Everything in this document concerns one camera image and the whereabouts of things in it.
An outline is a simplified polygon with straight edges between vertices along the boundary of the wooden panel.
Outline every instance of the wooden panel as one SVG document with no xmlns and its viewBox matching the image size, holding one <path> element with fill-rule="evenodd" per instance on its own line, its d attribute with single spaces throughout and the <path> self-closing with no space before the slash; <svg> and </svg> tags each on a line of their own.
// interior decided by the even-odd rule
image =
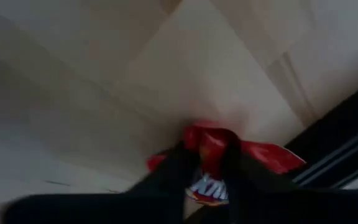
<svg viewBox="0 0 358 224">
<path fill-rule="evenodd" d="M 27 194 L 108 193 L 131 186 L 126 180 L 60 161 L 44 147 L 26 138 L 0 139 L 0 202 Z"/>
<path fill-rule="evenodd" d="M 358 1 L 310 1 L 316 29 L 289 51 L 318 116 L 358 90 Z"/>
<path fill-rule="evenodd" d="M 157 0 L 0 0 L 0 15 L 100 85 L 114 81 L 165 17 Z"/>
<path fill-rule="evenodd" d="M 243 138 L 283 144 L 303 129 L 207 0 L 183 1 L 116 84 L 122 101 L 167 131 L 213 119 Z"/>
<path fill-rule="evenodd" d="M 137 180 L 144 149 L 162 149 L 160 133 L 0 16 L 0 139 L 39 142 L 63 160 Z"/>
<path fill-rule="evenodd" d="M 161 7 L 167 14 L 173 13 L 180 2 L 181 0 L 160 0 Z"/>
<path fill-rule="evenodd" d="M 266 74 L 303 125 L 307 127 L 318 119 L 287 53 L 269 65 Z"/>
<path fill-rule="evenodd" d="M 313 27 L 303 0 L 211 0 L 258 63 L 267 67 Z"/>
</svg>

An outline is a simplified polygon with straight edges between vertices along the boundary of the chip bag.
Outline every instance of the chip bag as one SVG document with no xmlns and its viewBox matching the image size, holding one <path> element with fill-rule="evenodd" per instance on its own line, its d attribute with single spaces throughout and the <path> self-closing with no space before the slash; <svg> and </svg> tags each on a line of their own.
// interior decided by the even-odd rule
<svg viewBox="0 0 358 224">
<path fill-rule="evenodd" d="M 219 166 L 230 135 L 233 135 L 230 130 L 205 121 L 185 129 L 183 135 L 185 148 L 198 152 L 201 158 L 200 168 L 195 173 L 194 181 L 186 189 L 186 195 L 194 201 L 209 206 L 229 203 Z M 250 154 L 276 174 L 284 174 L 305 164 L 305 161 L 294 153 L 275 144 L 241 141 L 241 151 Z M 163 152 L 149 158 L 147 161 L 149 170 L 153 171 L 166 155 L 167 153 Z"/>
</svg>

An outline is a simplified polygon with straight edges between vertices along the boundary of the black object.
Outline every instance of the black object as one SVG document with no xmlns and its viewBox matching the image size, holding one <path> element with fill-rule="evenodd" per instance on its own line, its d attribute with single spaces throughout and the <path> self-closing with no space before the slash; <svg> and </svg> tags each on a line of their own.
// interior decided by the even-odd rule
<svg viewBox="0 0 358 224">
<path fill-rule="evenodd" d="M 307 187 L 340 188 L 358 177 L 358 92 L 289 142 L 308 164 L 289 176 Z"/>
<path fill-rule="evenodd" d="M 230 144 L 221 161 L 230 204 L 217 208 L 215 221 L 358 222 L 357 193 L 299 188 L 242 154 L 239 139 Z M 199 161 L 198 154 L 179 144 L 153 173 L 128 192 L 34 195 L 10 204 L 2 214 L 2 222 L 183 223 L 184 189 Z"/>
</svg>

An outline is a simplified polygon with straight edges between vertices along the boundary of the snack bag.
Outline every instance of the snack bag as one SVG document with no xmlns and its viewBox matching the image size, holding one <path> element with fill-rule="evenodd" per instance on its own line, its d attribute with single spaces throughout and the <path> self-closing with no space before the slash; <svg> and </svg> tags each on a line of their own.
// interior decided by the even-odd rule
<svg viewBox="0 0 358 224">
<path fill-rule="evenodd" d="M 201 158 L 194 182 L 186 189 L 188 197 L 209 206 L 229 203 L 219 165 L 233 134 L 230 130 L 209 122 L 196 123 L 185 129 L 185 148 L 198 152 Z M 284 174 L 305 164 L 304 160 L 289 150 L 274 144 L 242 141 L 241 151 L 250 154 L 276 174 Z M 149 169 L 154 170 L 165 156 L 164 153 L 152 156 L 147 161 Z"/>
</svg>

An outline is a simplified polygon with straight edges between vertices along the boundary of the wooden floor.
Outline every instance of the wooden floor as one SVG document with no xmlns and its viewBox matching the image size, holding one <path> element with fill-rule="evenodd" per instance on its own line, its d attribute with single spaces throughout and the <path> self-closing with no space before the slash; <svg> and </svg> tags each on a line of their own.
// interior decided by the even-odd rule
<svg viewBox="0 0 358 224">
<path fill-rule="evenodd" d="M 0 141 L 129 182 L 194 119 L 285 144 L 357 90 L 358 0 L 0 0 Z"/>
</svg>

